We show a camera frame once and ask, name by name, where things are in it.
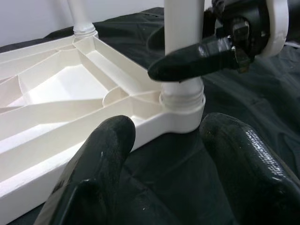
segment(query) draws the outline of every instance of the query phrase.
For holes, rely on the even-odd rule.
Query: white plastic pipe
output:
[[[202,40],[205,0],[165,0],[165,53]],[[190,110],[203,102],[201,78],[163,83],[161,102],[168,108]]]
[[[86,38],[96,35],[97,31],[86,14],[83,0],[68,0],[68,3],[74,21],[75,37]]]

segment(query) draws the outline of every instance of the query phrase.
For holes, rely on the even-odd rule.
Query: white plastic stand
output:
[[[180,2],[166,0],[167,52],[200,40],[204,1]],[[0,54],[0,225],[43,203],[107,118],[133,120],[134,150],[167,132],[190,132],[201,121],[200,79],[164,84],[161,95],[161,84],[144,68],[97,38],[81,1],[69,3],[75,36]],[[176,19],[172,11],[179,7],[190,11]]]

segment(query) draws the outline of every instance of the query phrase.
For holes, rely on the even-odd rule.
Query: white wall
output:
[[[93,22],[163,7],[164,0],[83,0]],[[0,46],[72,26],[67,0],[0,0]]]

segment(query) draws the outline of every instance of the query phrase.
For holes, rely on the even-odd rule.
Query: black tarp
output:
[[[164,54],[146,47],[149,36],[163,23],[163,9],[154,8],[98,22],[95,27],[101,40],[148,68]],[[72,33],[67,28],[43,39],[2,47],[0,52]],[[204,116],[220,112],[251,125],[300,178],[300,49],[285,47],[276,57],[257,57],[245,74],[224,70],[203,80]],[[40,209],[10,224],[31,225]],[[162,135],[132,153],[121,174],[118,209],[120,224],[158,224],[155,219],[162,213],[173,224],[236,224],[199,130]]]

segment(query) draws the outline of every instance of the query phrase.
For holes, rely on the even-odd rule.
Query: robotic arm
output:
[[[181,82],[224,68],[247,72],[255,56],[274,56],[300,37],[298,15],[299,0],[212,0],[204,13],[203,42],[155,62],[149,76]]]

